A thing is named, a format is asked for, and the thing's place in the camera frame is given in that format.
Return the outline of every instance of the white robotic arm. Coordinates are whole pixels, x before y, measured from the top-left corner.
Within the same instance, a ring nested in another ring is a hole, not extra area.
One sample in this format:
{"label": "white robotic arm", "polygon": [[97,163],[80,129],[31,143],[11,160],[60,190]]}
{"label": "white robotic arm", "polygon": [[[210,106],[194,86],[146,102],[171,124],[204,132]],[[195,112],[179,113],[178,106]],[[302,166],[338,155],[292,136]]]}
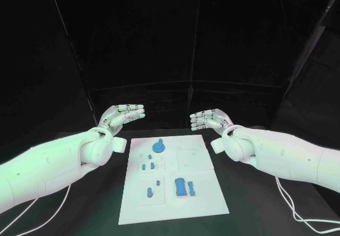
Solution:
{"label": "white robotic arm", "polygon": [[251,165],[275,177],[318,184],[340,193],[340,151],[295,136],[234,125],[218,109],[190,115],[191,130],[213,128],[221,137],[211,141],[215,153]]}
{"label": "white robotic arm", "polygon": [[54,193],[105,165],[112,152],[125,150],[125,139],[113,137],[122,124],[143,116],[142,105],[110,106],[97,127],[31,147],[0,165],[0,213]]}

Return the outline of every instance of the white board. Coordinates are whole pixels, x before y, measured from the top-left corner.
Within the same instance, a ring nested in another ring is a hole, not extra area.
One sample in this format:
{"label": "white board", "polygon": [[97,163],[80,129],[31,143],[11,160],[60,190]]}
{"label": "white board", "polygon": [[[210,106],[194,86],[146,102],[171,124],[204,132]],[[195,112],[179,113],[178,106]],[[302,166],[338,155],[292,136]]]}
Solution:
{"label": "white board", "polygon": [[[159,139],[165,150],[155,153],[152,144]],[[187,196],[175,194],[177,178],[184,179]],[[220,214],[228,214],[228,210],[201,135],[130,139],[118,225]]]}

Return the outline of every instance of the cable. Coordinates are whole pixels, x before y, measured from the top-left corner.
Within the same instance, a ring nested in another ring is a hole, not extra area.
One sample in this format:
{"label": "cable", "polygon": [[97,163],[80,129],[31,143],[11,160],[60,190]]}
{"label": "cable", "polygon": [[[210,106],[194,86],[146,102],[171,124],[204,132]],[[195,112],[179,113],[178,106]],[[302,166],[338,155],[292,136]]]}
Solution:
{"label": "cable", "polygon": [[[54,215],[57,214],[60,208],[61,208],[61,205],[66,201],[66,198],[67,198],[67,194],[69,194],[69,188],[67,188],[67,192],[66,192],[66,195],[64,195],[64,198],[61,200],[61,204],[60,204],[60,207],[57,208],[54,214],[51,215],[50,219],[38,226],[35,227],[34,229],[28,230],[27,232],[15,235],[15,236],[21,236],[21,235],[25,235],[27,233],[33,232],[34,230],[37,230],[40,227],[44,226],[44,224],[53,219]],[[24,211],[21,212],[21,214],[15,217],[15,219],[9,222],[9,224],[7,225],[7,227],[1,230],[0,234],[4,232],[4,230],[9,227],[9,225],[15,222],[15,220],[20,218],[20,216],[24,214],[24,212],[27,211],[27,209],[31,207],[31,205],[34,204],[34,202],[37,201],[38,198],[34,199],[34,201],[30,203],[28,207],[24,209]]]}
{"label": "cable", "polygon": [[[288,204],[288,206],[290,207],[290,210],[292,210],[293,219],[295,219],[298,222],[303,222],[303,223],[306,224],[306,226],[312,229],[312,231],[316,232],[318,234],[326,234],[326,233],[340,231],[340,228],[334,228],[334,229],[329,229],[329,230],[325,230],[325,231],[316,231],[316,230],[312,228],[312,226],[311,226],[306,222],[324,222],[324,223],[340,224],[340,221],[334,221],[334,220],[316,220],[316,219],[306,219],[306,220],[303,220],[303,219],[300,218],[300,216],[298,215],[298,213],[295,212],[295,206],[293,206],[292,198],[290,198],[290,196],[288,195],[288,193],[286,193],[283,187],[280,186],[277,177],[275,177],[275,179],[276,179],[276,184],[277,184],[279,193],[280,193],[280,195],[282,195],[282,197],[283,197],[283,199],[285,199],[285,202],[286,202],[286,204]],[[286,196],[288,196],[288,198],[289,198],[289,200],[290,200],[290,202],[292,202],[292,205],[288,203],[288,200],[286,200],[285,195],[283,195],[283,193],[282,193],[280,190],[283,190],[283,192],[285,192],[285,194],[286,194]]]}

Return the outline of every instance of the robotic hand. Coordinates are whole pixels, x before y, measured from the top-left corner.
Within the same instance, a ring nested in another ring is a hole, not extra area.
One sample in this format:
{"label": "robotic hand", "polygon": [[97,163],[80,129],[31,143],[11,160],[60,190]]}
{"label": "robotic hand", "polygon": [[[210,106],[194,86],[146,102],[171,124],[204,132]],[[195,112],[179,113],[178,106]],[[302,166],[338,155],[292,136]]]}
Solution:
{"label": "robotic hand", "polygon": [[113,151],[123,152],[126,141],[115,135],[122,124],[142,117],[142,105],[110,106],[97,127],[31,147],[0,165],[0,213],[63,189],[107,162]]}
{"label": "robotic hand", "polygon": [[234,125],[218,109],[197,112],[190,118],[191,130],[211,128],[221,136],[211,141],[215,153],[224,151],[233,161],[275,177],[318,184],[340,193],[340,151],[289,134]]}

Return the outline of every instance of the black table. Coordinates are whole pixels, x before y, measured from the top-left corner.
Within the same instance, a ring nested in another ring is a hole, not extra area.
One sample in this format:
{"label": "black table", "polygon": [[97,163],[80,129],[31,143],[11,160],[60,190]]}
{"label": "black table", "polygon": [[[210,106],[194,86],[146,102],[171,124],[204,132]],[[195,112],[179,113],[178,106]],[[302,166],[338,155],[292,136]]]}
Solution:
{"label": "black table", "polygon": [[[201,134],[230,213],[158,222],[118,225],[129,141],[132,138]],[[224,153],[214,154],[210,141],[218,135],[213,130],[120,131],[126,139],[125,153],[113,153],[107,163],[71,184],[64,205],[51,221],[28,236],[308,236],[318,235],[292,218],[290,209],[280,197],[275,178],[250,165],[233,162]],[[305,182],[280,180],[296,212],[305,219],[338,220],[335,213]],[[53,215],[66,188],[37,200],[21,219],[2,236],[11,236],[37,227]],[[11,222],[27,203],[0,215],[0,226]],[[311,223],[316,230],[336,225]]]}

